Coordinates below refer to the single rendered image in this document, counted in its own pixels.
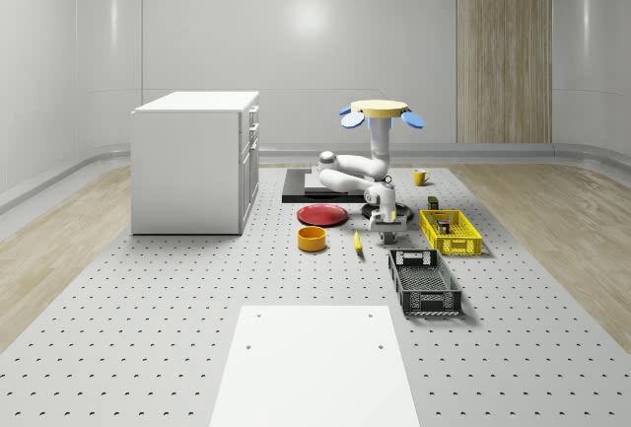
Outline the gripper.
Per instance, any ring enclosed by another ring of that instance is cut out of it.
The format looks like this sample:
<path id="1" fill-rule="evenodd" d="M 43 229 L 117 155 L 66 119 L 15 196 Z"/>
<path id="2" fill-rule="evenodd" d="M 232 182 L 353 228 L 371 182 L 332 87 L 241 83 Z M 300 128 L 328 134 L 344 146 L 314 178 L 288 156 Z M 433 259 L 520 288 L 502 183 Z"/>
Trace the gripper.
<path id="1" fill-rule="evenodd" d="M 387 222 L 381 213 L 373 213 L 369 220 L 371 232 L 380 234 L 385 245 L 396 242 L 396 234 L 404 232 L 407 227 L 407 218 L 404 215 L 396 216 L 393 221 Z"/>

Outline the black plate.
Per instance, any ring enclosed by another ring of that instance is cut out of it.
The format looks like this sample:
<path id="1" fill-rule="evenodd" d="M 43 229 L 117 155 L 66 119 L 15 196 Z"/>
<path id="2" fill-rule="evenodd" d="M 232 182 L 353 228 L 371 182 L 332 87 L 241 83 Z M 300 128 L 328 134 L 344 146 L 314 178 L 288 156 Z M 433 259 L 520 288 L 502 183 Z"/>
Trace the black plate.
<path id="1" fill-rule="evenodd" d="M 371 218 L 372 213 L 374 211 L 379 211 L 379 210 L 380 210 L 379 205 L 371 205 L 370 203 L 365 203 L 361 209 L 362 214 L 367 219 Z M 396 215 L 398 217 L 404 216 L 407 221 L 412 221 L 414 219 L 414 212 L 408 206 L 401 203 L 396 204 Z"/>

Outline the dark grey basket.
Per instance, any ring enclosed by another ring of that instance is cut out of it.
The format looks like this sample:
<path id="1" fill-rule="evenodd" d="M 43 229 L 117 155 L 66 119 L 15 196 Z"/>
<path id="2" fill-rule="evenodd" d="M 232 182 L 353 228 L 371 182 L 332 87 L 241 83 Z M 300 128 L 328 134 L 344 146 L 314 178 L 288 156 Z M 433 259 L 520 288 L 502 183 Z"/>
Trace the dark grey basket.
<path id="1" fill-rule="evenodd" d="M 391 249 L 388 265 L 405 314 L 433 316 L 461 312 L 461 289 L 437 250 Z"/>

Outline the red plate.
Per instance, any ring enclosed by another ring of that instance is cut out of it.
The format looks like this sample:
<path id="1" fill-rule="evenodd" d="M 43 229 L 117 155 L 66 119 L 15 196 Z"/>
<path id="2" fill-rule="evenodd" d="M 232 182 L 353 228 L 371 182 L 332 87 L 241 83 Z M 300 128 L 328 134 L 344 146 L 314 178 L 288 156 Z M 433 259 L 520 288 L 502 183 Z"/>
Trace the red plate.
<path id="1" fill-rule="evenodd" d="M 298 220 L 307 226 L 333 227 L 348 220 L 347 211 L 333 204 L 312 204 L 297 211 Z"/>

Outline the yellow basket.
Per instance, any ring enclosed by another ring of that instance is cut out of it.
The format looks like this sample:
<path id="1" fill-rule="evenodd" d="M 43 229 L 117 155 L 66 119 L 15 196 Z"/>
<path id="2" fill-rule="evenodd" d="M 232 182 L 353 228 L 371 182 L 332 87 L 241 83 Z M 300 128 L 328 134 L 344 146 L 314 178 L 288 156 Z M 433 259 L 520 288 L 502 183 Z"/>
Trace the yellow basket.
<path id="1" fill-rule="evenodd" d="M 439 231 L 439 221 L 450 224 Z M 442 254 L 481 254 L 482 237 L 459 210 L 421 210 L 420 227 L 430 246 Z"/>

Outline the yellow bowl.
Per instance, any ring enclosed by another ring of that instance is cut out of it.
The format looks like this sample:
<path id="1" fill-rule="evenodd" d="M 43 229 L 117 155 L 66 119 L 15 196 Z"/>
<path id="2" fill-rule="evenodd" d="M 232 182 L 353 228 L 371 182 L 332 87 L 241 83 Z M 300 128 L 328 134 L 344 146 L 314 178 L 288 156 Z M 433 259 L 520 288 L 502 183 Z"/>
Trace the yellow bowl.
<path id="1" fill-rule="evenodd" d="M 306 226 L 298 231 L 298 248 L 317 252 L 326 246 L 326 230 L 318 226 Z"/>

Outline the white board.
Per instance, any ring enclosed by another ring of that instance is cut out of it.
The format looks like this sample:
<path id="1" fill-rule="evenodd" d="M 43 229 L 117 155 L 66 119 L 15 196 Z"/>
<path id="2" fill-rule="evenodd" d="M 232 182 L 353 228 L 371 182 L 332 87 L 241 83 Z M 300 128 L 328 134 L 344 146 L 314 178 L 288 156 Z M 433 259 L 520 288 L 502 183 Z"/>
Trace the white board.
<path id="1" fill-rule="evenodd" d="M 242 307 L 210 427 L 419 427 L 388 307 Z"/>

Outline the white cabinet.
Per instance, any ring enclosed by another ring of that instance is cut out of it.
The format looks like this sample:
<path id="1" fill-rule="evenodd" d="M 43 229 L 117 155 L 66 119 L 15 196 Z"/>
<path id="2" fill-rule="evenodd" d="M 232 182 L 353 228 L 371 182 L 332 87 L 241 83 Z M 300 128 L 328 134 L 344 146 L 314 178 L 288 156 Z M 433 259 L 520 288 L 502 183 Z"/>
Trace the white cabinet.
<path id="1" fill-rule="evenodd" d="M 131 114 L 131 231 L 239 235 L 257 192 L 257 91 L 173 92 Z"/>

